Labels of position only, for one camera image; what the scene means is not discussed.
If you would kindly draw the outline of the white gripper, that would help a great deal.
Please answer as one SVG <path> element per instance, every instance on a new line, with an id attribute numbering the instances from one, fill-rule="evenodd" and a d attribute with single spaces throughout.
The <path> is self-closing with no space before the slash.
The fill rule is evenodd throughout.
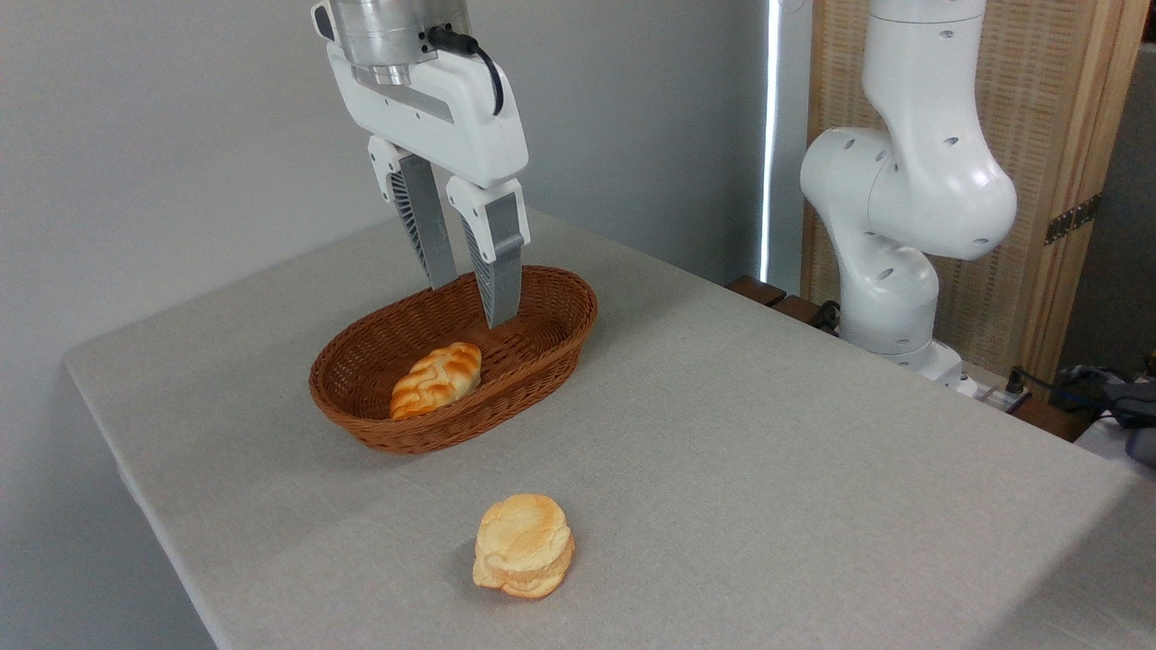
<path id="1" fill-rule="evenodd" d="M 457 173 L 447 198 L 465 226 L 489 328 L 512 320 L 531 234 L 520 182 L 512 180 L 528 152 L 507 75 L 499 72 L 504 99 L 494 115 L 490 71 L 477 58 L 443 52 L 412 66 L 408 86 L 388 86 L 356 71 L 334 42 L 327 53 L 351 119 L 372 134 L 368 153 L 381 195 L 397 209 L 429 285 L 437 289 L 459 276 L 431 162 Z"/>

